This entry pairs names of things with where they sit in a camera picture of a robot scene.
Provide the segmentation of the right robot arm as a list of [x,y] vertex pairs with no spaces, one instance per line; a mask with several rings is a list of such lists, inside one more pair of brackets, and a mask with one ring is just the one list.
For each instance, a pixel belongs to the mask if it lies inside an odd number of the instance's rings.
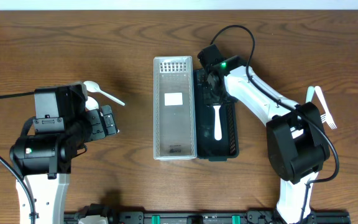
[[276,210],[285,223],[301,223],[311,213],[311,188],[330,157],[319,110],[311,102],[300,105],[286,98],[259,78],[248,61],[238,55],[225,58],[214,44],[197,58],[205,75],[205,103],[238,100],[266,127],[268,159],[280,178]]

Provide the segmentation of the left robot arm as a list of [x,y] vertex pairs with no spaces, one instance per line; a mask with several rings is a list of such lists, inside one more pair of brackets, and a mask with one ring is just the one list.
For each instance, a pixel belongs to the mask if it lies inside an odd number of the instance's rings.
[[16,189],[21,223],[63,223],[71,161],[86,143],[118,133],[109,105],[87,110],[82,82],[34,91],[28,119],[9,155],[20,179]]

